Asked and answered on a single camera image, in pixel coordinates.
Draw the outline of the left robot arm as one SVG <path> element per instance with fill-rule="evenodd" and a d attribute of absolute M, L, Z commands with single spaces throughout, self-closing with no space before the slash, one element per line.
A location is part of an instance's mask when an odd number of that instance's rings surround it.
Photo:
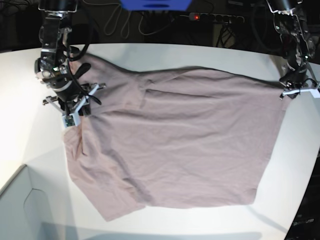
<path fill-rule="evenodd" d="M 316 52 L 316 45 L 309 32 L 307 17 L 301 0 L 268 0 L 273 14 L 273 25 L 279 34 L 285 54 L 285 74 L 279 79 L 284 90 L 280 95 L 294 99 L 301 93 L 320 97 L 320 82 L 310 66 L 309 60 Z"/>

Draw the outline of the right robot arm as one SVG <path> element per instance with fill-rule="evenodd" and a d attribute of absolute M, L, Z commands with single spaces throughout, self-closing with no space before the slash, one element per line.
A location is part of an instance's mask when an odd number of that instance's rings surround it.
<path fill-rule="evenodd" d="M 41 52 L 34 63 L 34 72 L 56 94 L 48 96 L 42 103 L 53 105 L 67 120 L 89 116 L 91 102 L 101 104 L 94 94 L 104 85 L 80 84 L 80 77 L 90 70 L 91 65 L 82 63 L 76 72 L 72 72 L 71 64 L 81 60 L 89 48 L 94 30 L 93 18 L 78 0 L 41 0 L 38 9 L 45 12 L 46 16 L 39 30 Z M 71 46 L 69 41 L 72 14 L 78 10 L 84 12 L 88 21 L 88 37 L 82 49 Z"/>

